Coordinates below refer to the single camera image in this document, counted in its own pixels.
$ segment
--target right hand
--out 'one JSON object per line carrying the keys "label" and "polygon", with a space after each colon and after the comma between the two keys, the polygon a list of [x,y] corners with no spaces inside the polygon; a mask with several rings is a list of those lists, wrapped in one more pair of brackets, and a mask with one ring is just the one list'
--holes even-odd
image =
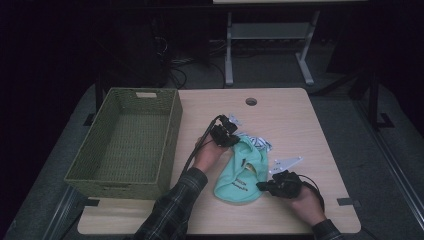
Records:
{"label": "right hand", "polygon": [[311,227],[327,219],[317,196],[306,186],[302,186],[297,198],[282,199],[301,220]]}
{"label": "right hand", "polygon": [[216,145],[210,134],[206,136],[202,144],[203,146],[195,156],[193,167],[206,173],[216,162],[218,162],[221,155],[227,151],[228,148]]}

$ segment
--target wicker basket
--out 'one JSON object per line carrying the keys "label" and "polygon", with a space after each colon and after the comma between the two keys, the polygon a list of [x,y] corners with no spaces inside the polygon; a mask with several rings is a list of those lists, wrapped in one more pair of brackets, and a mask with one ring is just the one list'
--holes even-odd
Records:
{"label": "wicker basket", "polygon": [[157,199],[169,190],[182,111],[177,90],[112,88],[65,181],[89,197]]}

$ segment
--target teal bag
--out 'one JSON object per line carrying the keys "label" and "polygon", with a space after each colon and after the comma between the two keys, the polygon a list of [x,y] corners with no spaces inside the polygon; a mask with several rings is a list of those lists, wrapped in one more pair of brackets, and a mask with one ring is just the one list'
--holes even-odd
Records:
{"label": "teal bag", "polygon": [[266,182],[268,174],[267,148],[258,149],[251,138],[241,136],[233,146],[234,155],[219,176],[214,194],[229,202],[245,203],[258,199],[262,192],[256,183]]}

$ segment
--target flannel shirt sleeve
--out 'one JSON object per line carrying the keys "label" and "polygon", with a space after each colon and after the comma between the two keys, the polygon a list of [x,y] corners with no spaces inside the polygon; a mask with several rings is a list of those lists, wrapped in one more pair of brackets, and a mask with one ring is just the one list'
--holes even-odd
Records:
{"label": "flannel shirt sleeve", "polygon": [[152,213],[134,239],[185,239],[191,210],[207,182],[202,171],[190,168],[171,190],[156,200]]}
{"label": "flannel shirt sleeve", "polygon": [[343,240],[344,237],[330,219],[324,220],[312,227],[317,240]]}

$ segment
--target table hole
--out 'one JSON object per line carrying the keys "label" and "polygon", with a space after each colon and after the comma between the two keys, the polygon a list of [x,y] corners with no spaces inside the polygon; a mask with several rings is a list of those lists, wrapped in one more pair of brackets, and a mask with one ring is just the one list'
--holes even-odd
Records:
{"label": "table hole", "polygon": [[255,98],[247,98],[246,104],[249,106],[255,106],[258,103],[258,101]]}

